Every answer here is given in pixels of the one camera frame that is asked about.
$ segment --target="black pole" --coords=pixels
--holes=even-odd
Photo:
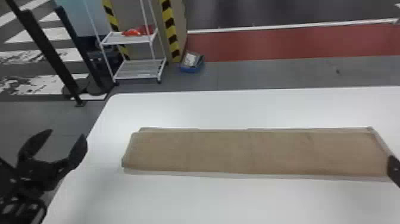
[[[5,0],[14,14],[18,17],[18,14],[21,12],[20,7],[15,3],[14,0]]]
[[[71,96],[75,98],[77,105],[84,105],[84,102],[79,97],[79,92],[81,92],[81,90],[78,84],[72,78],[70,71],[68,71],[68,68],[51,45],[49,39],[36,21],[33,13],[30,10],[21,11],[18,15],[18,19],[65,84],[65,87],[68,89]]]
[[[67,29],[69,35],[71,36],[72,41],[74,42],[76,48],[78,49],[80,55],[83,58],[83,61],[85,62],[87,69],[89,70],[90,74],[92,75],[93,80],[95,83],[90,82],[89,86],[87,87],[87,92],[92,95],[102,95],[109,90],[111,90],[113,85],[105,85],[103,80],[100,79],[98,76],[98,73],[96,69],[94,68],[92,62],[90,61],[90,58],[88,56],[88,53],[85,50],[85,47],[82,45],[82,42],[79,41],[78,35],[76,34],[71,21],[69,20],[67,13],[65,12],[64,7],[59,6],[55,10],[55,13],[57,13],[58,17],[64,24],[65,29]]]

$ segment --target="beige cloth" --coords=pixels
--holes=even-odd
[[[142,128],[122,166],[134,170],[386,176],[372,128],[199,130]]]

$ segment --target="yellow and black striped post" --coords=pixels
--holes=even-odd
[[[118,20],[114,15],[113,5],[111,4],[110,0],[103,0],[103,7],[107,15],[108,21],[110,22],[112,30],[115,32],[119,32],[120,28],[118,25]],[[128,49],[126,48],[126,46],[124,44],[120,44],[119,46],[125,58],[129,60]]]
[[[181,59],[181,52],[179,48],[178,36],[176,33],[176,26],[174,20],[174,14],[171,6],[170,0],[160,0],[162,7],[162,20],[165,23],[165,34],[168,38],[168,43],[170,45],[170,52],[172,55],[173,62],[179,62]]]

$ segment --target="white floor marking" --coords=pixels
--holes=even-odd
[[[83,61],[76,48],[60,48],[56,51],[63,62]],[[46,61],[40,50],[0,52],[0,64],[27,64],[40,61]]]
[[[42,30],[50,41],[61,41],[61,40],[71,39],[71,36],[68,34],[67,29],[64,27],[44,28]],[[26,30],[23,30],[19,34],[13,36],[5,43],[23,43],[23,42],[33,42],[33,39],[30,37],[29,33]]]
[[[72,74],[74,79],[85,79],[88,74]],[[56,74],[47,74],[33,78],[26,77],[5,77],[0,80],[0,93],[9,92],[10,95],[33,96],[33,95],[62,95],[61,90],[64,84]],[[92,96],[81,94],[82,100],[103,100],[107,94]]]
[[[204,29],[204,30],[188,30],[188,34],[198,33],[225,33],[249,30],[275,30],[275,29],[293,29],[305,27],[329,27],[329,26],[350,26],[350,25],[366,25],[366,24],[380,24],[380,23],[396,23],[398,18],[383,18],[379,20],[353,20],[353,21],[338,21],[338,22],[323,22],[323,23],[302,23],[290,25],[276,25],[276,26],[249,26],[249,27],[233,27],[222,29]]]
[[[33,10],[38,6],[48,2],[50,0],[33,0],[32,2],[28,2],[25,5],[21,6],[21,10]],[[6,25],[7,23],[15,20],[17,17],[13,12],[8,12],[2,16],[0,16],[0,27]]]
[[[103,94],[100,96],[92,96],[91,94],[80,94],[79,95],[81,100],[103,100],[107,97],[107,94]]]
[[[50,22],[50,21],[58,21],[60,18],[58,17],[57,13],[52,12],[46,15],[43,19],[39,20],[39,22]]]

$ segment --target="red object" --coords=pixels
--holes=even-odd
[[[189,34],[187,50],[206,61],[400,55],[391,24]]]
[[[154,33],[153,27],[151,25],[148,25],[148,27],[149,27],[149,33],[150,35],[152,35]],[[142,35],[147,35],[147,29],[145,25],[142,25],[137,28],[127,29],[124,32],[122,32],[122,34],[125,36],[142,36]]]
[[[138,31],[137,29],[128,29],[122,32],[123,35],[125,36],[141,36],[141,32]]]

